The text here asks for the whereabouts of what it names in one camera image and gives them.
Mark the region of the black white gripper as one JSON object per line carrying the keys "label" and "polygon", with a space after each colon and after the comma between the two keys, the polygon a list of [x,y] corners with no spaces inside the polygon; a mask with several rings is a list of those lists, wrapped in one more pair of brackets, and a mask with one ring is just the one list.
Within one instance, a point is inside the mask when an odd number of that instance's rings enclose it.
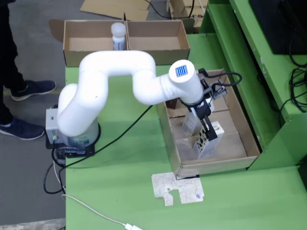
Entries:
{"label": "black white gripper", "polygon": [[213,112],[213,98],[208,95],[204,96],[203,100],[198,104],[188,105],[189,111],[195,118],[201,120],[202,126],[205,129],[206,138],[212,141],[217,138],[217,134],[208,118]]}

